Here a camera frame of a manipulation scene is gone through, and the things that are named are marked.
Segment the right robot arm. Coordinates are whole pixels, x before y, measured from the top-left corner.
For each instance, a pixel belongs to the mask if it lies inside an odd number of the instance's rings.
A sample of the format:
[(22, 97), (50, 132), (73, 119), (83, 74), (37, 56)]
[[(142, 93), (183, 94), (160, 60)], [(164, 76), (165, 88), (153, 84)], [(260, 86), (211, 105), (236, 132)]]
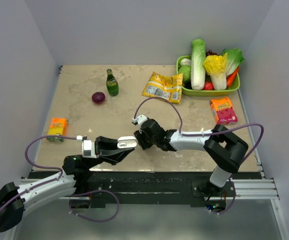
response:
[(226, 181), (238, 172), (249, 148), (244, 140), (219, 124), (206, 132), (180, 132), (176, 129), (165, 130), (157, 121), (144, 115), (133, 118), (132, 123), (138, 126), (134, 136), (143, 150), (155, 145), (165, 152), (207, 152), (216, 163), (207, 184), (208, 193), (214, 197), (225, 191)]

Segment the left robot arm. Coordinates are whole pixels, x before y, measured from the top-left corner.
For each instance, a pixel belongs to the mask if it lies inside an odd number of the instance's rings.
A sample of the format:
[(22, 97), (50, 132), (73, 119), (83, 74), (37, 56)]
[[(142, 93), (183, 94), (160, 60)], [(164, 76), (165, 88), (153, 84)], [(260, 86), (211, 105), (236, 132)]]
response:
[(63, 167), (54, 167), (55, 174), (21, 185), (9, 182), (0, 189), (0, 233), (12, 229), (25, 214), (47, 203), (61, 197), (85, 195), (88, 184), (83, 178), (90, 168), (103, 162), (116, 165), (137, 146), (133, 136), (118, 139), (99, 136), (92, 141), (78, 135), (73, 139), (82, 142), (82, 154), (67, 156)]

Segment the white earbud charging case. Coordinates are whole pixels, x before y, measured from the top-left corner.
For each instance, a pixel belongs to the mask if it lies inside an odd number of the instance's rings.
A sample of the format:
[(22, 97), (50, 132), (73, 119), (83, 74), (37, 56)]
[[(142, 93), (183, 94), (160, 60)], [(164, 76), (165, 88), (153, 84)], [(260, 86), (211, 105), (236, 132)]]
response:
[(137, 145), (137, 139), (134, 136), (122, 136), (117, 139), (118, 149), (135, 148)]

